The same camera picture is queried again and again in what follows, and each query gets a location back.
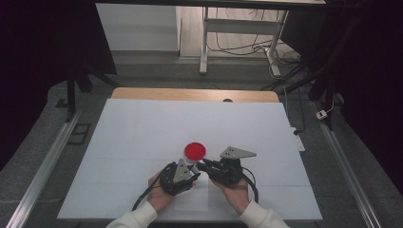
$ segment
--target red disc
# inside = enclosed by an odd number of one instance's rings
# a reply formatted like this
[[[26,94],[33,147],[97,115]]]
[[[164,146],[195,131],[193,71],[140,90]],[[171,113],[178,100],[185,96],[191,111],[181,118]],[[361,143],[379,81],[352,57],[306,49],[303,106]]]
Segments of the red disc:
[[[197,162],[204,158],[205,148],[204,145],[198,142],[192,142],[184,149],[184,155],[191,161]]]

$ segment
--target table leg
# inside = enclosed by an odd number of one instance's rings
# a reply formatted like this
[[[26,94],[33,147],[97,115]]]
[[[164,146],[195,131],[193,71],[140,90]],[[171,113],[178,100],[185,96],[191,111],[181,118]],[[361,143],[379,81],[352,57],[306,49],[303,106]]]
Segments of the table leg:
[[[274,54],[276,51],[276,46],[278,43],[279,35],[281,34],[282,27],[284,26],[285,18],[287,17],[287,13],[288,13],[288,11],[284,11],[283,14],[281,15],[281,17],[279,18],[276,32],[275,32],[275,34],[273,34],[272,45],[270,46],[270,48],[266,49],[266,56],[267,56],[267,59],[269,60],[270,68],[272,69],[273,76],[275,76],[275,77],[279,77],[281,75],[278,70],[278,65],[276,63],[276,58],[275,58]]]
[[[207,73],[207,25],[208,25],[208,7],[204,8],[202,21],[202,44],[201,44],[201,68],[200,74]]]

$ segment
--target metal frame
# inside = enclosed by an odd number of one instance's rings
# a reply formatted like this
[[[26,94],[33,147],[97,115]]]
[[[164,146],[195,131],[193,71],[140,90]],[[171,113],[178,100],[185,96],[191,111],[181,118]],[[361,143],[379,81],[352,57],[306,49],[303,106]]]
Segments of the metal frame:
[[[86,102],[87,95],[85,94],[83,96],[85,98],[83,99],[82,104]],[[30,183],[27,192],[18,204],[17,209],[14,211],[14,214],[12,215],[7,228],[21,228],[28,220],[30,212],[32,211],[33,206],[41,195],[42,190],[44,189],[45,184],[48,181],[48,177],[53,171],[56,162],[59,160],[59,157],[62,154],[62,151],[67,143],[68,137],[70,136],[75,124],[80,118],[82,111],[83,110],[81,105],[81,107],[79,107],[75,114],[71,117],[70,121],[64,123],[64,125],[60,129],[56,140],[53,142],[53,145],[45,156],[44,161],[42,161],[42,164],[39,167],[39,170],[36,172],[36,175],[33,178],[32,182]]]
[[[315,113],[319,111],[319,108],[317,108],[317,105],[314,102],[311,102],[311,105]],[[346,155],[344,154],[344,151],[341,148],[335,133],[329,130],[329,127],[326,125],[325,122],[319,121],[319,123],[320,128],[323,131],[323,135],[325,136],[337,160],[341,173],[343,174],[344,179],[349,185],[350,190],[357,201],[358,208],[361,211],[362,217],[367,223],[367,226],[370,228],[381,228],[382,225],[380,224],[374,208],[370,200],[368,199],[367,194],[359,183],[358,178],[356,177],[352,166],[350,165]]]
[[[208,7],[204,8],[203,14],[203,34],[201,44],[201,65],[200,74],[207,73],[207,33],[208,32],[221,32],[221,33],[239,33],[239,34],[261,34],[273,35],[273,41],[270,48],[265,49],[267,59],[272,69],[273,76],[279,77],[281,74],[276,63],[274,53],[278,43],[279,36],[281,35],[285,19],[288,11],[284,11],[279,17],[277,22],[266,21],[245,21],[245,20],[231,20],[231,19],[209,19]]]

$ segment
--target white table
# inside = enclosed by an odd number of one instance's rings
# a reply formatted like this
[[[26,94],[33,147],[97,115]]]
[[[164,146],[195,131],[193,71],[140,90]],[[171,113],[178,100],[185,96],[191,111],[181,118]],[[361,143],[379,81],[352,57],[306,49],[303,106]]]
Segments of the white table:
[[[256,152],[241,164],[255,174],[259,204],[283,219],[321,219],[282,104],[126,99],[107,101],[58,219],[120,217],[148,178],[182,158],[191,142],[202,143],[210,160],[218,160],[228,145]],[[237,219],[205,174],[158,218]]]

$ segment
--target gray carpet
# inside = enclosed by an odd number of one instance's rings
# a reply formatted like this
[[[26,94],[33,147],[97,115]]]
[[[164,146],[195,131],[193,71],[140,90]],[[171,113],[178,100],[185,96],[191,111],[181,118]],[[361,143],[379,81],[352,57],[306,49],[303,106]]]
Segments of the gray carpet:
[[[135,65],[117,65],[119,76],[113,77],[122,86],[176,87],[260,90],[274,80],[264,61],[240,62],[231,65],[223,61],[210,61],[208,74],[199,75],[197,61],[152,60]],[[281,70],[286,72],[290,66]],[[56,167],[51,174],[40,199],[34,206],[25,227],[105,227],[109,221],[65,221],[56,219],[63,200],[71,185],[81,159],[86,152],[91,134],[112,88],[91,77],[95,85],[89,94],[78,126],[69,138]],[[356,201],[344,180],[334,155],[323,136],[310,102],[306,99],[309,87],[303,87],[301,104],[297,91],[287,96],[289,119],[298,129],[304,129],[300,137],[306,151],[301,153],[308,176],[317,197],[324,220],[315,222],[287,221],[292,227],[367,227]],[[24,196],[48,149],[60,130],[67,115],[61,99],[67,98],[66,83],[54,86],[48,93],[48,104],[21,144],[14,157],[0,173],[0,227],[6,227],[19,200]],[[368,194],[383,227],[403,227],[403,199],[395,189],[371,152],[354,131],[344,122],[335,107],[333,117],[335,133],[345,150],[350,163]],[[205,227],[206,224],[161,224],[152,227]],[[244,227],[243,224],[211,224],[212,227]]]

